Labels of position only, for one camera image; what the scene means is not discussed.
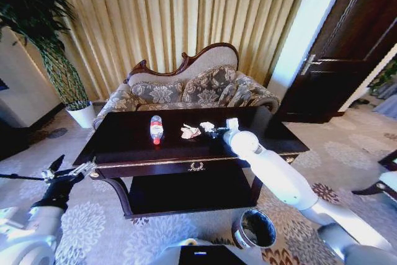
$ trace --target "metal trash can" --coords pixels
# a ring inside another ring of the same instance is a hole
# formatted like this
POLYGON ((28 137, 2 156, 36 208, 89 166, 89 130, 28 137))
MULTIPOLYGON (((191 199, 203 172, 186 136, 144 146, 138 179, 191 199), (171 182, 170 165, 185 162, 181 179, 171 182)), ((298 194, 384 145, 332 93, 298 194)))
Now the metal trash can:
POLYGON ((234 243, 239 248, 268 248, 275 243, 275 227, 270 218, 258 209, 248 209, 233 223, 234 243))

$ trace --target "door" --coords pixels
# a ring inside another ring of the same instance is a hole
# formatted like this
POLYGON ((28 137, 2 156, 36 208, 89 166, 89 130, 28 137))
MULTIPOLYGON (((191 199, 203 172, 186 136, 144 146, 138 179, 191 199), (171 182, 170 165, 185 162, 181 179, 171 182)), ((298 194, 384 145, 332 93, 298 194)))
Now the door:
POLYGON ((279 114, 326 122, 397 42, 397 0, 336 0, 279 114))

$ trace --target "floral carpet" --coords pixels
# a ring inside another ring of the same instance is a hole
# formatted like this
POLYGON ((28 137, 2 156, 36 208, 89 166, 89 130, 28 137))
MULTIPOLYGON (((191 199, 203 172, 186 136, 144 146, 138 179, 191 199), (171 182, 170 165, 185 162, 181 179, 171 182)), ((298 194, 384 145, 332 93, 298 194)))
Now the floral carpet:
MULTIPOLYGON (((320 197, 350 207, 397 248, 397 209, 392 201, 382 194, 362 197, 351 193, 376 182, 386 171, 377 161, 397 148, 397 122, 370 109, 349 109, 343 117, 327 124, 286 124, 311 148, 292 165, 320 197)), ((28 150, 0 161, 0 173, 38 176, 62 154, 66 155, 62 168, 68 168, 90 133, 62 111, 32 136, 33 144, 28 150)), ((249 169, 245 173, 249 180, 253 179, 249 169)), ((44 192, 42 182, 0 179, 0 208, 28 208, 44 192)), ((339 264, 318 238, 317 226, 278 201, 265 187, 257 208, 272 219, 277 230, 276 244, 262 251, 265 261, 272 265, 339 264)), ((125 220, 111 187, 85 179, 73 189, 69 209, 63 216, 64 235, 56 263, 148 264, 166 246, 190 237, 232 245, 231 226, 243 211, 125 220)))

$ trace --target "potted plant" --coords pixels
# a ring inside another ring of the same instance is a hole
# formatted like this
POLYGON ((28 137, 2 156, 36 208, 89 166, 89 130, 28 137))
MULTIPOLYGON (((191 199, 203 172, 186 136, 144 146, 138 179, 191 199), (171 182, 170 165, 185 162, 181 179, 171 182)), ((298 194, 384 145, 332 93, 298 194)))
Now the potted plant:
POLYGON ((66 0, 0 0, 0 38, 2 28, 8 27, 25 44, 34 44, 66 110, 80 126, 90 127, 95 117, 92 103, 58 36, 69 30, 61 21, 63 17, 73 19, 66 0))
POLYGON ((370 94, 372 96, 391 96, 393 95, 393 91, 384 93, 391 85, 396 83, 396 75, 397 75, 397 60, 392 59, 389 63, 382 69, 382 71, 372 80, 372 82, 368 85, 370 88, 370 94))

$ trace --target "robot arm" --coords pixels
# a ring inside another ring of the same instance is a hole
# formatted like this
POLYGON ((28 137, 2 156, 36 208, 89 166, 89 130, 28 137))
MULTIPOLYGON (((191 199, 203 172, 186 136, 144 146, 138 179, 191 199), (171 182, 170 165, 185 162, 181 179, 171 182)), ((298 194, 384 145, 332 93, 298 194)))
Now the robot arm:
POLYGON ((319 229, 320 237, 342 260, 352 245, 393 250, 381 234, 353 211, 319 198, 308 181, 278 154, 259 144, 255 134, 239 131, 237 119, 228 119, 226 123, 229 130, 223 135, 224 141, 251 165, 253 173, 279 200, 323 226, 319 229))
POLYGON ((75 169, 58 171, 62 160, 63 156, 43 171, 48 189, 29 213, 17 207, 0 210, 0 234, 6 236, 5 243, 0 243, 2 264, 54 263, 55 250, 62 237, 61 217, 68 208, 69 193, 95 167, 88 162, 75 169))

